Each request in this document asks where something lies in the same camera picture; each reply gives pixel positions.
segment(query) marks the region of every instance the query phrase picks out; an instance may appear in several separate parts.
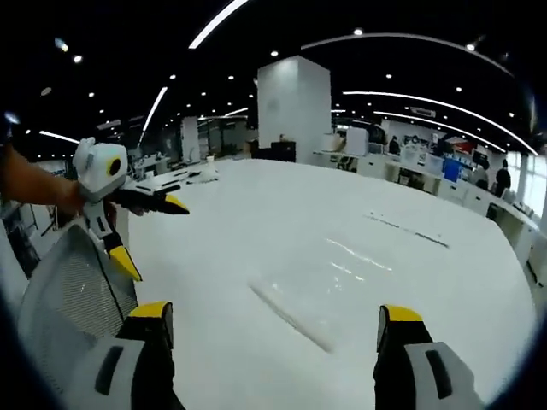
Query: white table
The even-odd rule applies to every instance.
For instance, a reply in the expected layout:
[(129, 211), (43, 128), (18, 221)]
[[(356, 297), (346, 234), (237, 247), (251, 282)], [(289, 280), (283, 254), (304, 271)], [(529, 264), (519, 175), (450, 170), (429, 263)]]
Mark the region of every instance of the white table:
[[(536, 317), (492, 221), (353, 173), (277, 161), (217, 167), (220, 181), (174, 192), (190, 215), (129, 220), (139, 302), (174, 304), (174, 390), (186, 408), (374, 409), (383, 303), (419, 312), (471, 368), (484, 401), (511, 379)], [(332, 352), (250, 283), (285, 291), (285, 308), (322, 326)]]

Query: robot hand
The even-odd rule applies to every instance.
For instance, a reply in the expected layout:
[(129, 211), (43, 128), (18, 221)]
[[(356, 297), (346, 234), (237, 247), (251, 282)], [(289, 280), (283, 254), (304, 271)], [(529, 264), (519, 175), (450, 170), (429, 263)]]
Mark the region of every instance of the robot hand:
[(84, 216), (91, 239), (109, 255), (119, 270), (133, 280), (141, 281), (142, 277), (120, 235), (106, 217), (104, 201), (118, 203), (124, 208), (165, 214), (188, 214), (188, 208), (161, 189), (139, 186), (129, 178), (127, 151), (122, 145), (95, 144), (95, 138), (82, 139), (74, 154), (73, 165), (78, 172), (81, 194), (86, 199)]

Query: glossy table surface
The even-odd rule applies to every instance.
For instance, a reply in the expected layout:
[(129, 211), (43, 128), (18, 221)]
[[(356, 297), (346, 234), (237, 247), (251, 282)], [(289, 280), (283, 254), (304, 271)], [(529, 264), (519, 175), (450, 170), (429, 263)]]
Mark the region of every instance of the glossy table surface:
[(483, 401), (510, 381), (536, 314), (492, 221), (353, 173), (216, 165), (219, 181), (174, 192), (190, 215), (129, 219), (139, 302), (174, 304), (174, 390), (186, 408), (373, 409), (385, 303), (418, 312)]

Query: ceiling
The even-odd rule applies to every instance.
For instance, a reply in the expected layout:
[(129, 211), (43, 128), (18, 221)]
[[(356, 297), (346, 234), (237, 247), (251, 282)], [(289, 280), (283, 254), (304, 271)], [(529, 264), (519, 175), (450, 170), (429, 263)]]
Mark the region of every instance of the ceiling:
[[(177, 114), (223, 115), (250, 108), (256, 117), (257, 69), (296, 54), (331, 70), (333, 108), (340, 104), (338, 108), (346, 110), (342, 117), (373, 119), (374, 111), (408, 114), (404, 108), (409, 105), (428, 108), (438, 113), (436, 121), (527, 151), (507, 132), (457, 109), (401, 97), (343, 94), (389, 92), (472, 111), (534, 149), (543, 143), (534, 137), (542, 129), (545, 92), (533, 46), (540, 25), (525, 3), (504, 9), (493, 1), (470, 0), (299, 0), (297, 5), (290, 0), (249, 0), (196, 50), (189, 50), (192, 40), (230, 3), (168, 1), (150, 6), (98, 1), (55, 6), (24, 1), (7, 6), (11, 24), (3, 28), (3, 110), (17, 113), (21, 120), (18, 148), (29, 158), (74, 151), (72, 143), (45, 137), (39, 130), (77, 140), (114, 133), (134, 146), (164, 86), (168, 91), (145, 138), (160, 135), (166, 124), (175, 126), (176, 120), (169, 120)], [(365, 36), (300, 50), (305, 44), (351, 35), (357, 27), (365, 34), (421, 35), (460, 46), (484, 37), (475, 52), (424, 39)], [(55, 38), (68, 45), (68, 52), (55, 47)], [(272, 50), (279, 56), (271, 57)], [(476, 53), (502, 64), (510, 74)], [(74, 63), (74, 55), (83, 57), (80, 64)], [(41, 96), (46, 87), (51, 92)], [(531, 119), (532, 91), (538, 124)], [(114, 130), (97, 129), (118, 119), (121, 125)]]

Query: human arm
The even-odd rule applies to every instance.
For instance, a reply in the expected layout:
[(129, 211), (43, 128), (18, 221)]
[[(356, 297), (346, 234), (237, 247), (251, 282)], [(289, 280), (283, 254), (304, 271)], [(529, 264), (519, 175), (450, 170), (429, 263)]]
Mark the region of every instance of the human arm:
[(29, 163), (11, 143), (4, 147), (0, 186), (5, 199), (37, 205), (56, 205), (68, 214), (81, 211), (85, 203), (76, 181), (55, 177)]

